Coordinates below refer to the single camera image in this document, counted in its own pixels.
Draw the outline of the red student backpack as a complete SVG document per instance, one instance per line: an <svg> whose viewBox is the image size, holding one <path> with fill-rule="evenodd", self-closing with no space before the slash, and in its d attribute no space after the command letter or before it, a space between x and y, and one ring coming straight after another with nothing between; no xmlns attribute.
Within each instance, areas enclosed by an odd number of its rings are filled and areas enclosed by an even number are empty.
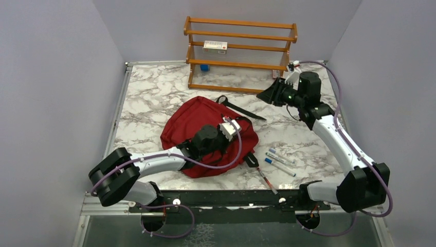
<svg viewBox="0 0 436 247"><path fill-rule="evenodd" d="M187 161L182 172L191 178L212 177L241 163L257 168L254 148L259 142L252 119L264 117L230 103L197 96L185 102L167 121L160 140L163 149L181 148Z"/></svg>

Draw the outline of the blue capped white marker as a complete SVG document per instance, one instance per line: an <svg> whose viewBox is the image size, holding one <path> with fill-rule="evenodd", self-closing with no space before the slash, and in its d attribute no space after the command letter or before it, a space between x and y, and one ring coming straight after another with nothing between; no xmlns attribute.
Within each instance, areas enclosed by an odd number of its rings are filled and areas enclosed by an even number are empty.
<svg viewBox="0 0 436 247"><path fill-rule="evenodd" d="M268 164L278 168L279 170L287 173L288 175L295 177L296 173L294 173L293 171L291 171L290 169L288 169L287 167L285 167L284 165L281 165L280 163L278 163L277 161L271 160L269 158L265 158L264 159L265 162L267 162Z"/></svg>

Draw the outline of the red pen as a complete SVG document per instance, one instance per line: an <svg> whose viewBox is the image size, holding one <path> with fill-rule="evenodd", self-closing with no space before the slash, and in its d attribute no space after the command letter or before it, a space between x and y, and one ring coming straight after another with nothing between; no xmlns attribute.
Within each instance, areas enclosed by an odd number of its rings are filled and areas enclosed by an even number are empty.
<svg viewBox="0 0 436 247"><path fill-rule="evenodd" d="M262 179L265 181L265 183L268 185L268 187L270 188L270 190L273 192L274 195L278 194L278 191L274 188L274 186L272 185L272 183L268 180L268 178L266 177L266 175L263 173L263 171L257 167L256 170L258 171L258 173L260 174L260 176L262 177Z"/></svg>

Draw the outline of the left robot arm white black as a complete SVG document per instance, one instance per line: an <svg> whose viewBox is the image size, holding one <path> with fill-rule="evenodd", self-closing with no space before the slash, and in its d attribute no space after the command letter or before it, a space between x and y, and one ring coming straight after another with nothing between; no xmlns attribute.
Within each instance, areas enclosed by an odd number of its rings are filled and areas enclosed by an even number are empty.
<svg viewBox="0 0 436 247"><path fill-rule="evenodd" d="M191 139L172 148L148 154L131 154L118 148L104 158L88 177L93 185L90 194L99 198L104 207L122 200L140 204L149 211L161 207L163 195L154 182L143 183L140 178L164 171L181 171L201 166L212 170L229 168L242 153L241 126L235 120L203 126ZM237 139L238 152L226 165L203 164L202 159L216 151L224 153Z"/></svg>

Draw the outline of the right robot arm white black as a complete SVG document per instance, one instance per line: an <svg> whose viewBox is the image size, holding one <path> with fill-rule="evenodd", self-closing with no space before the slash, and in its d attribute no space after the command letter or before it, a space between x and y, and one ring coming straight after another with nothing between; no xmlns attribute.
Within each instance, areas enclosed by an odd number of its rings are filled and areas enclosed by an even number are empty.
<svg viewBox="0 0 436 247"><path fill-rule="evenodd" d="M294 88L284 78L276 78L256 97L277 107L295 107L299 118L326 144L345 175L340 183L316 181L300 185L297 204L310 209L317 201L325 201L353 213L385 203L389 197L388 166L367 157L338 123L333 109L321 101L321 79L317 73L302 72L297 81L298 87Z"/></svg>

